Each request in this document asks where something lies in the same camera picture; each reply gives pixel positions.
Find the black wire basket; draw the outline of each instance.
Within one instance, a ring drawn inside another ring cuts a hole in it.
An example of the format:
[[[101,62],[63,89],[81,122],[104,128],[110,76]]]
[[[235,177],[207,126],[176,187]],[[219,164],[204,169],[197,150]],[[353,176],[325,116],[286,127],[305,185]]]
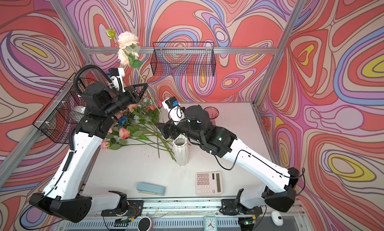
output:
[[[83,92],[85,87],[96,82],[92,78],[80,78],[79,88]],[[41,130],[48,138],[55,143],[69,143],[69,135],[72,128],[76,127],[83,114],[74,110],[76,106],[87,106],[86,102],[77,95],[74,87],[59,102],[53,112],[44,120],[33,122],[33,125]]]
[[[154,42],[151,68],[154,76],[214,76],[214,43]]]

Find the colorful patterned wall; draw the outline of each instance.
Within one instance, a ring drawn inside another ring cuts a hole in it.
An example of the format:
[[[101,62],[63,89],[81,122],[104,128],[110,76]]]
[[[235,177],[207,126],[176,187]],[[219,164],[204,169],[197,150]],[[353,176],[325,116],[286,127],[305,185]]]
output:
[[[383,23],[384,0],[309,0],[258,102],[317,231],[384,230]]]
[[[114,46],[106,34],[130,31],[141,46],[155,41],[214,41],[218,47],[275,47],[296,0],[62,0],[87,46]],[[215,77],[153,77],[150,55],[140,72],[156,99],[252,101],[271,55],[216,55]],[[96,64],[118,66],[116,55],[93,55]],[[126,84],[138,83],[128,69]]]
[[[75,70],[84,65],[48,0],[0,0],[0,165]],[[18,217],[59,167],[67,145],[41,136],[0,189],[0,230],[23,230]],[[52,216],[31,209],[27,227]]]

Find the white table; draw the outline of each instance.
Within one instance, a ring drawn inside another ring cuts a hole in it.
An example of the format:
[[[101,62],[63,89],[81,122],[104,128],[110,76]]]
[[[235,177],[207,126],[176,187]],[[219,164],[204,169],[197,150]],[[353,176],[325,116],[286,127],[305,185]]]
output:
[[[182,104],[188,107],[197,104]],[[202,108],[214,106],[219,110],[216,125],[227,128],[246,145],[270,160],[262,133],[257,124],[250,103],[214,103],[200,104]],[[167,112],[162,108],[164,120]],[[160,159],[156,148],[147,145],[122,147],[119,150],[101,149],[90,176],[84,187],[83,195],[105,194],[108,190],[117,190],[127,194],[128,198],[158,198],[160,196],[139,193],[138,182],[151,183],[166,187],[163,197],[202,197],[195,193],[195,175],[197,172],[221,171],[223,180],[222,196],[235,196],[241,188],[261,185],[262,182],[235,165],[231,171],[222,169],[215,158],[198,146],[188,146],[190,160],[186,166],[179,166],[166,151],[160,150]],[[219,159],[224,167],[230,168],[232,162]]]

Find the cream peony flower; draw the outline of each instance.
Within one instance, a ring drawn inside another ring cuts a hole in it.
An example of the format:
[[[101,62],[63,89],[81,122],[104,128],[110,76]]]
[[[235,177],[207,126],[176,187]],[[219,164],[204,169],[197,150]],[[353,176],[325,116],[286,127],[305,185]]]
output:
[[[129,59],[128,59],[128,57],[125,55],[123,49],[119,49],[119,51],[118,51],[118,58],[119,58],[120,63],[121,63],[122,65],[128,65],[128,66],[130,66]]]
[[[133,33],[128,31],[121,33],[118,39],[119,48],[124,49],[132,44],[137,45],[139,44],[138,40],[139,38]]]

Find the calculator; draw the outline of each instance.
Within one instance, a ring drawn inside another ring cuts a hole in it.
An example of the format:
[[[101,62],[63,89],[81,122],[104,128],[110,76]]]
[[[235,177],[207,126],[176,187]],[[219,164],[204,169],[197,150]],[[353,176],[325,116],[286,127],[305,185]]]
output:
[[[196,194],[204,196],[223,194],[223,178],[221,172],[196,173]]]

